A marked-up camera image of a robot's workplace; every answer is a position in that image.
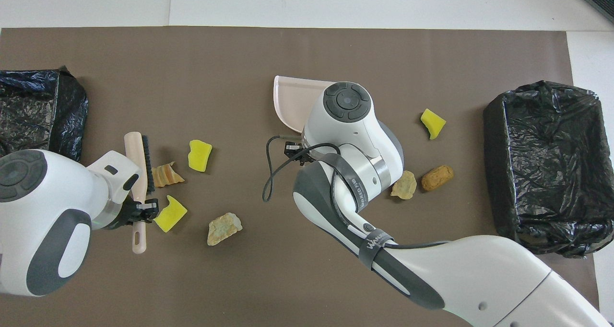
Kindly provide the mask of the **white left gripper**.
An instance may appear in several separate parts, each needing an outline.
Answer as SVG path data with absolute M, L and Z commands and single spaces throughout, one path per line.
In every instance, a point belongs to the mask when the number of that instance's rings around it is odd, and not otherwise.
M 115 219 L 115 228 L 131 226 L 137 220 L 137 202 L 125 198 L 140 178 L 141 168 L 123 154 L 109 151 L 89 165 L 88 170 L 105 180 L 109 200 L 122 204 Z M 143 203 L 143 222 L 153 222 L 158 215 L 158 199 L 147 199 Z

